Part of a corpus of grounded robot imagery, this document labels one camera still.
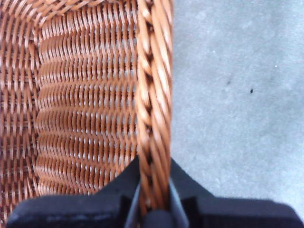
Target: brown wicker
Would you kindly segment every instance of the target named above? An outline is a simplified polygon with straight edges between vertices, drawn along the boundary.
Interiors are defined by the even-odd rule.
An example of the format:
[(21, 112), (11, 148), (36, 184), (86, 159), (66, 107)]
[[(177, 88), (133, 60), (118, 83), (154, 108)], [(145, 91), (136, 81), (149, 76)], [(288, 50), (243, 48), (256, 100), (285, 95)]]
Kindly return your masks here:
[(98, 191), (136, 153), (142, 213), (167, 208), (172, 5), (0, 0), (0, 227), (24, 199)]

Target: black object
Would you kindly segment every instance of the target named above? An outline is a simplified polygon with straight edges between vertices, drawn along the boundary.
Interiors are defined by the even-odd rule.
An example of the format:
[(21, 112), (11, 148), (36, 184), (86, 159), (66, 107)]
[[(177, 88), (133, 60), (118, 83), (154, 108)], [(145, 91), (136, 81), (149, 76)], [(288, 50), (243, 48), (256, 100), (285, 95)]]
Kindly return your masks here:
[(175, 228), (173, 216), (164, 210), (149, 212), (142, 220), (142, 228)]
[[(287, 205), (268, 200), (214, 197), (174, 160), (171, 179), (191, 228), (304, 228)], [(45, 196), (21, 203), (9, 218), (7, 228), (122, 228), (138, 182), (136, 158), (95, 195)], [(161, 227), (158, 224), (170, 227), (171, 218), (167, 212), (152, 212), (143, 218), (142, 227)]]

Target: gray concrete floor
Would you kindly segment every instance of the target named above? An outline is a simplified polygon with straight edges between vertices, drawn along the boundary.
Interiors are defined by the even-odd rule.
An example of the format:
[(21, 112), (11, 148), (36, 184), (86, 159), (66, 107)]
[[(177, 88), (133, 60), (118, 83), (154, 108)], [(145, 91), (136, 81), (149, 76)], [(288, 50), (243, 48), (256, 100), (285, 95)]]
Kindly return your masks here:
[(176, 0), (173, 158), (304, 219), (304, 0)]

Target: concrete floor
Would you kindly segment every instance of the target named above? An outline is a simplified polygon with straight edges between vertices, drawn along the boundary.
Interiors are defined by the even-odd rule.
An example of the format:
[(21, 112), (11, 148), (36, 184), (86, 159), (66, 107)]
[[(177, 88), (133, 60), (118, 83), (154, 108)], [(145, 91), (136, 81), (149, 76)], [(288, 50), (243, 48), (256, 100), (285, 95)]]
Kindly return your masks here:
[(173, 158), (304, 220), (304, 0), (176, 0)]

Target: wicker basket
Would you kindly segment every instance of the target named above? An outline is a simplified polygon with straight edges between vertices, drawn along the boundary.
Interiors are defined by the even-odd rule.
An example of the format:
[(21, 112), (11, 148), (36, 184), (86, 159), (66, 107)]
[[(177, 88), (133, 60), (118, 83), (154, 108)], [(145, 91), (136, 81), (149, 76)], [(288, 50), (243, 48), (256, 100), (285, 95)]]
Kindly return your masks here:
[(165, 209), (172, 0), (0, 1), (0, 219), (91, 194), (139, 154), (141, 211)]

